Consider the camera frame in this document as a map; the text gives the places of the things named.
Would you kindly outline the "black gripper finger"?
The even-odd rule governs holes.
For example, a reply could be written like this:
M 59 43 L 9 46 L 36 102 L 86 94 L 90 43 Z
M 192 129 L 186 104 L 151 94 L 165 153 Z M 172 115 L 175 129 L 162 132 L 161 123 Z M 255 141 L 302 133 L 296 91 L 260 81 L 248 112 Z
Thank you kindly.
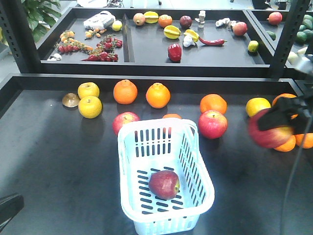
M 292 127 L 294 131 L 306 130 L 306 101 L 299 97 L 280 97 L 275 105 L 258 119 L 261 131 L 277 127 Z

